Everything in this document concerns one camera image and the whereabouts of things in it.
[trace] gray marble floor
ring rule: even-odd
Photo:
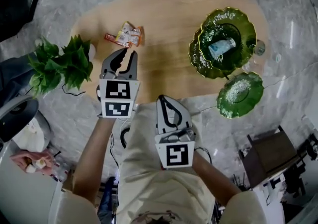
[[[43,35],[58,45],[68,42],[76,19],[94,6],[112,0],[39,0],[33,21],[14,37],[0,43],[3,59],[34,50],[34,40]],[[256,0],[269,23],[272,56],[265,65],[261,102],[249,114],[236,119],[222,117],[216,95],[183,99],[191,112],[202,111],[204,146],[214,165],[227,176],[243,173],[237,151],[248,146],[247,134],[257,135],[281,125],[297,147],[313,131],[304,116],[312,88],[318,79],[318,24],[309,0]],[[98,103],[88,96],[73,97],[56,89],[40,98],[40,110],[54,130],[53,144],[76,163],[97,120]],[[115,157],[122,147],[117,120],[113,130]],[[116,170],[106,155],[103,178]]]

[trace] snack wrapper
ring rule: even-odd
[[[134,28],[129,22],[124,22],[121,30],[118,32],[116,42],[119,45],[126,45],[126,43],[139,46],[142,37],[141,27]]]
[[[115,43],[115,44],[117,44],[117,45],[126,47],[126,48],[131,48],[131,46],[132,46],[132,43],[129,43],[129,42],[122,43],[122,42],[116,41],[116,36],[111,35],[111,34],[109,34],[109,33],[106,33],[106,34],[105,34],[104,39],[105,39],[105,40],[108,40],[108,41],[110,41],[110,42],[113,42],[113,43]]]

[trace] beige shirt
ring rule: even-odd
[[[207,224],[212,216],[214,197],[200,180],[175,171],[160,171],[139,177],[130,186],[116,214],[119,224],[150,224],[165,220],[170,224]],[[58,224],[100,223],[91,202],[65,193],[58,212]],[[265,224],[265,216],[254,192],[242,192],[230,199],[221,224]]]
[[[195,174],[160,169],[155,147],[156,105],[139,105],[130,128],[130,139],[122,156],[118,186],[119,224],[207,224],[215,203],[201,178]],[[200,143],[201,114],[192,117]],[[65,193],[58,212],[58,224],[99,223],[88,200]],[[254,192],[234,196],[228,202],[221,224],[265,224],[265,216]]]

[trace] green leaf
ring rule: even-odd
[[[68,89],[73,87],[77,87],[78,89],[80,89],[80,86],[84,81],[84,75],[85,74],[83,72],[75,68],[65,71],[65,85]]]
[[[88,67],[88,60],[84,53],[83,47],[80,47],[77,51],[78,59],[80,62],[81,67],[87,68]]]
[[[84,53],[88,55],[89,53],[89,48],[90,48],[90,41],[85,41],[83,42],[83,44],[81,45],[84,49]]]
[[[59,55],[59,47],[55,44],[51,44],[46,38],[43,37],[43,48],[46,53],[52,56]]]
[[[55,89],[61,81],[60,73],[49,73],[45,75],[46,84],[43,85],[42,93]]]
[[[40,84],[40,77],[40,74],[34,74],[30,79],[29,85],[32,87],[38,86]]]
[[[68,66],[72,66],[72,54],[66,53],[62,56],[59,56],[54,59],[54,61],[59,64],[63,68],[67,68]]]
[[[91,81],[89,76],[90,76],[92,71],[93,71],[93,63],[89,62],[88,63],[88,70],[87,70],[87,74],[86,74],[86,78],[85,78],[87,81]]]
[[[74,81],[74,87],[77,87],[77,89],[79,90],[83,81],[84,81],[84,74],[78,73],[78,76],[76,77],[76,79]]]
[[[63,51],[64,51],[64,53],[75,52],[81,47],[82,44],[83,44],[83,41],[80,38],[80,36],[71,37],[71,40],[70,40],[68,46],[64,47]]]
[[[31,67],[38,73],[43,74],[44,73],[44,63],[35,62],[30,56],[28,56],[29,64]]]
[[[72,64],[70,65],[70,67],[72,67],[73,69],[77,69],[83,73],[86,73],[88,66],[86,66],[86,68],[83,66],[81,59],[80,59],[80,55],[77,52],[72,53]]]
[[[42,77],[41,85],[42,85],[42,86],[46,86],[45,76]]]
[[[45,65],[45,70],[46,71],[58,71],[58,70],[61,70],[63,69],[64,67],[57,64],[55,61],[49,59]]]
[[[44,51],[44,45],[38,46],[35,50],[36,57],[39,62],[47,62],[50,55]]]

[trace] chair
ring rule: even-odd
[[[278,129],[279,132],[257,140],[252,140],[250,135],[247,135],[252,146],[250,151],[246,156],[241,150],[238,152],[251,188],[279,176],[299,160],[293,144],[282,127],[279,126]]]
[[[19,32],[33,19],[38,0],[0,0],[0,42]]]

